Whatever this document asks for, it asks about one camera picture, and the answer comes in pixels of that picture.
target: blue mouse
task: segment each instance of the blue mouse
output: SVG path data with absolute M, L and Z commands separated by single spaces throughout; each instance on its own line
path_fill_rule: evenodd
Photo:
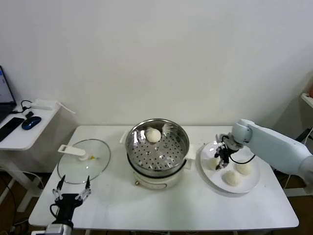
M 36 126 L 40 121 L 41 121 L 41 117 L 38 117 L 38 116 L 30 117 L 22 123 L 22 129 L 30 130 L 31 128 Z

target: smartphone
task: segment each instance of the smartphone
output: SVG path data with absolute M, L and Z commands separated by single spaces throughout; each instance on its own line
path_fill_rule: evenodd
M 2 128 L 0 128 L 0 142 L 4 140 L 12 131 L 15 130 L 25 119 L 14 117 L 9 120 Z

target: white plate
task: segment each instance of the white plate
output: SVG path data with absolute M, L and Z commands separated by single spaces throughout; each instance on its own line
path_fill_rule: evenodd
M 236 169 L 236 163 L 234 163 L 231 159 L 229 159 L 229 164 L 226 168 L 220 169 L 217 171 L 210 170 L 208 167 L 208 161 L 211 158 L 214 158 L 214 154 L 217 149 L 217 143 L 208 143 L 202 150 L 201 155 L 200 155 L 200 165 L 206 174 L 207 178 L 215 184 L 217 187 L 228 191 L 232 193 L 246 193 L 251 191 L 259 182 L 260 180 L 260 169 L 258 166 L 258 163 L 256 161 L 255 157 L 251 162 L 251 168 L 252 172 L 249 175 L 242 175 L 240 174 L 242 181 L 238 186 L 230 186 L 226 182 L 223 181 L 222 176 L 225 174 L 228 170 L 235 170 Z M 240 149 L 237 153 L 234 153 L 231 155 L 232 158 L 235 161 L 240 161 L 244 160 L 247 161 L 249 160 L 253 154 L 249 150 L 249 148 L 244 147 L 243 149 Z

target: power strip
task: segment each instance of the power strip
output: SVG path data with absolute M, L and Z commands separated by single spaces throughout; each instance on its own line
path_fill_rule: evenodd
M 44 110 L 53 110 L 57 107 L 58 102 L 56 100 L 43 100 L 35 99 L 34 102 L 30 104 L 32 109 L 44 109 Z

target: lid handle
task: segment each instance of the lid handle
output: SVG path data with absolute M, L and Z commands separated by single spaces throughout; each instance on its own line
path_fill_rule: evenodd
M 81 161 L 88 159 L 88 154 L 86 153 L 85 150 L 83 150 L 81 148 L 75 148 L 73 146 L 68 146 L 65 144 L 62 144 L 59 147 L 58 152 L 79 156 L 79 160 L 81 160 Z

